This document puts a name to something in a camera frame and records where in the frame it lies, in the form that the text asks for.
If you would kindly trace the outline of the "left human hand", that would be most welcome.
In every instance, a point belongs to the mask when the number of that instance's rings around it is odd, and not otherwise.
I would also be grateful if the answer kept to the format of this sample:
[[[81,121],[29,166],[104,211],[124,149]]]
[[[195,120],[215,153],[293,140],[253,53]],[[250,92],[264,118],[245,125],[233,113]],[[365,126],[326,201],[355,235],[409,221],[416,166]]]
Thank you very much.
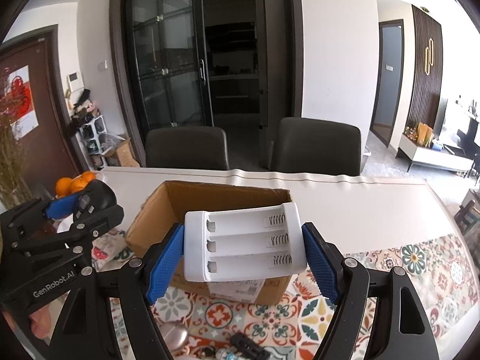
[[[41,309],[30,314],[30,328],[32,334],[39,340],[44,340],[50,336],[52,327],[49,306],[43,306]]]

